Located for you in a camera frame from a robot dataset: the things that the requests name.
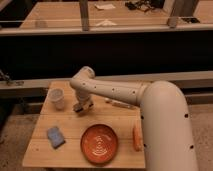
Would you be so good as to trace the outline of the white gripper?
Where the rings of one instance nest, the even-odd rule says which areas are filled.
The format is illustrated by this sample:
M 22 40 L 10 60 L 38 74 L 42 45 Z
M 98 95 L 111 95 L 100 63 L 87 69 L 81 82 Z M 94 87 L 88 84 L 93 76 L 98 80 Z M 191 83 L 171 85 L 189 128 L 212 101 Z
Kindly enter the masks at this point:
M 76 91 L 76 98 L 78 100 L 78 103 L 81 106 L 84 106 L 84 110 L 90 110 L 93 107 L 93 102 L 91 102 L 91 94 L 83 91 L 83 90 L 77 90 Z

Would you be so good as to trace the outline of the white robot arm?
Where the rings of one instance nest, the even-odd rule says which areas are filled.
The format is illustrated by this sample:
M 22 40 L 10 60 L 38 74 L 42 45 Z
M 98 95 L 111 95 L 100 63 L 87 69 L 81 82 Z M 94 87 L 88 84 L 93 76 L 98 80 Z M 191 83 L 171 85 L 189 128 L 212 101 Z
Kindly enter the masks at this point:
M 140 108 L 147 171 L 199 171 L 188 105 L 175 84 L 97 80 L 94 70 L 85 66 L 70 86 L 80 106 L 95 94 Z

